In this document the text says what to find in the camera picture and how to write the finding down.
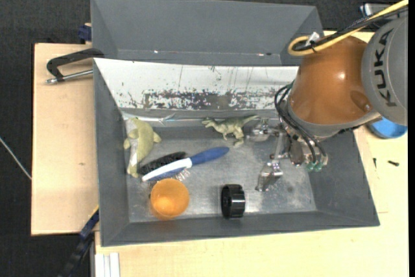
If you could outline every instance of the wooden table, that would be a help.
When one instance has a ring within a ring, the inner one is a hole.
[[[367,40],[370,35],[358,34]],[[92,77],[46,85],[49,59],[90,47],[35,46],[32,235],[79,232],[98,203]],[[86,70],[91,60],[63,67]],[[355,131],[381,225],[179,243],[101,247],[118,252],[121,276],[407,276],[407,134]],[[377,159],[377,167],[372,157]],[[399,167],[388,163],[397,161]]]

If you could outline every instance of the yellow toy figure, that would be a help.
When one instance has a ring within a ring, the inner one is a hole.
[[[161,138],[148,123],[138,118],[127,119],[125,128],[127,138],[124,141],[124,149],[131,148],[127,173],[138,178],[138,163],[150,153],[154,142],[161,142]]]
[[[229,118],[223,121],[215,121],[214,119],[206,118],[202,121],[202,124],[205,125],[206,128],[213,127],[217,132],[222,133],[224,139],[227,139],[226,136],[228,134],[233,134],[235,139],[237,139],[233,145],[237,147],[244,143],[244,132],[242,131],[242,127],[249,121],[257,118],[257,115]]]

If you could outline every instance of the blue toothbrush handle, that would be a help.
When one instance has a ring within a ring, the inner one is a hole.
[[[208,149],[204,152],[200,152],[192,157],[190,157],[192,161],[192,165],[201,164],[208,162],[210,160],[215,160],[216,158],[222,157],[229,151],[228,147],[217,147]]]

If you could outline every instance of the black roll of tape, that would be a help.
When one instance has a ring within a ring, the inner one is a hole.
[[[225,218],[241,218],[245,211],[245,193],[241,185],[225,185],[220,194],[220,207]]]

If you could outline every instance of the yellow cable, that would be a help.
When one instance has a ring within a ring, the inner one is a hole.
[[[384,10],[381,10],[380,12],[374,14],[371,18],[374,19],[374,18],[377,18],[378,16],[383,16],[385,14],[391,13],[391,12],[393,12],[395,10],[398,10],[400,8],[403,8],[403,7],[407,6],[408,4],[409,4],[409,0],[402,0],[402,1],[398,2],[398,3],[396,3],[396,4],[393,4],[393,5],[389,6],[388,8],[386,8]],[[335,38],[334,40],[331,40],[331,41],[329,41],[327,43],[324,43],[323,45],[315,46],[314,47],[314,50],[313,49],[309,49],[309,50],[295,51],[295,50],[292,49],[294,47],[294,45],[296,45],[297,43],[300,43],[300,42],[303,42],[303,41],[306,41],[306,40],[309,39],[308,36],[301,36],[301,37],[296,38],[295,40],[293,40],[290,43],[290,45],[288,46],[288,52],[292,56],[306,56],[307,54],[312,54],[314,52],[318,52],[318,51],[324,50],[325,48],[330,47],[333,44],[336,44],[337,42],[343,40],[344,38],[353,35],[355,32],[358,32],[362,28],[363,27],[360,27],[360,28],[357,28],[357,29],[355,29],[353,31],[350,31],[350,32],[348,32],[348,33],[346,33],[346,34],[344,34],[342,36],[339,36],[339,37]]]

